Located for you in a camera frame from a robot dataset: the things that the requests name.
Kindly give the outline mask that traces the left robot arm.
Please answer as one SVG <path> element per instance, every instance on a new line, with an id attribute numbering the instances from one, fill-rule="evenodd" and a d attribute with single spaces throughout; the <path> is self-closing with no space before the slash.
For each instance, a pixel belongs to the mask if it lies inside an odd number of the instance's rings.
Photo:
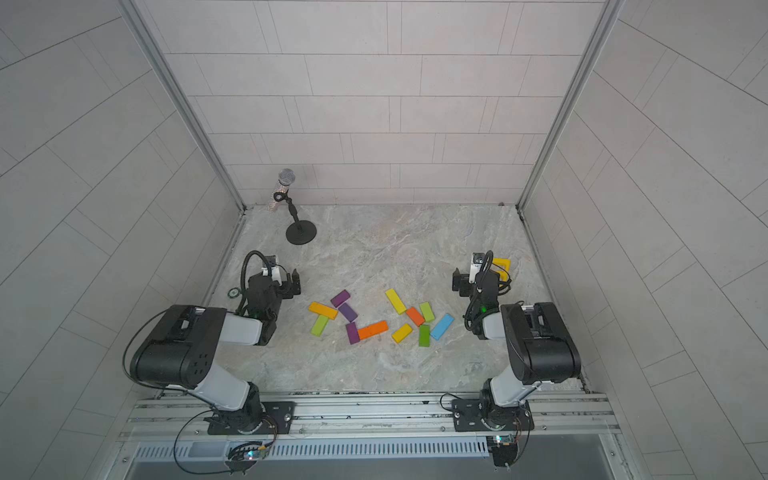
<path id="1" fill-rule="evenodd" d="M 279 281 L 258 274 L 248 280 L 243 314 L 221 307 L 173 305 L 137 348 L 129 375 L 152 387 L 179 388 L 211 406 L 205 419 L 210 435 L 287 434 L 295 404 L 264 403 L 254 383 L 221 367 L 215 355 L 222 344 L 268 345 L 282 301 L 300 293 L 297 271 Z"/>

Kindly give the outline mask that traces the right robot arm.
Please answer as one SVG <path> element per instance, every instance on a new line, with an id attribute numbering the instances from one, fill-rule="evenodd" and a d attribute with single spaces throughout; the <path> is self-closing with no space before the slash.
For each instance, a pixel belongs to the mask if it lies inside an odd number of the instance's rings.
<path id="1" fill-rule="evenodd" d="M 501 304 L 500 275 L 492 270 L 474 277 L 458 270 L 452 290 L 469 300 L 465 328 L 481 340 L 502 340 L 508 364 L 486 380 L 478 403 L 458 408 L 459 415 L 487 430 L 530 430 L 527 399 L 542 384 L 576 378 L 581 357 L 556 305 L 538 302 Z"/>

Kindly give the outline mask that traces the lime green small block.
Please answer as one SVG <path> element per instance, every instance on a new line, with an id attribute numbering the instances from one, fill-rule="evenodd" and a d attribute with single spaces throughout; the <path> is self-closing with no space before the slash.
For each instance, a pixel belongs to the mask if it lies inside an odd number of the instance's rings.
<path id="1" fill-rule="evenodd" d="M 314 325 L 312 326 L 310 333 L 316 337 L 320 337 L 323 334 L 329 321 L 330 319 L 328 317 L 319 315 Z"/>

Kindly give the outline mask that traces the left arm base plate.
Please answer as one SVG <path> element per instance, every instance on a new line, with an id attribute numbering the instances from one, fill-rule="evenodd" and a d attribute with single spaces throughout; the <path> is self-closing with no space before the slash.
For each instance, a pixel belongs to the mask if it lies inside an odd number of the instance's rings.
<path id="1" fill-rule="evenodd" d="M 204 418 L 209 435 L 288 434 L 296 403 L 267 401 L 253 411 L 250 405 L 233 412 L 214 413 Z"/>

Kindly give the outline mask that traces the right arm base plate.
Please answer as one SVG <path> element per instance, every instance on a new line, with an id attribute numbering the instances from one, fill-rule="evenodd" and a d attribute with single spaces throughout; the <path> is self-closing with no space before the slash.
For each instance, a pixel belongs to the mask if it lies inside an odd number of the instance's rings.
<path id="1" fill-rule="evenodd" d="M 457 432 L 528 432 L 535 428 L 523 406 L 498 407 L 481 399 L 452 399 L 449 406 Z"/>

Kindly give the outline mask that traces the amber long block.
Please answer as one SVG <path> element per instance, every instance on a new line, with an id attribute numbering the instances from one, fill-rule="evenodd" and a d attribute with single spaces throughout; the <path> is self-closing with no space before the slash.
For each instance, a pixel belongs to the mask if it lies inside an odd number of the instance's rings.
<path id="1" fill-rule="evenodd" d="M 338 315 L 338 311 L 336 309 L 317 302 L 312 302 L 309 305 L 308 310 L 314 314 L 324 316 L 330 320 L 335 319 Z"/>

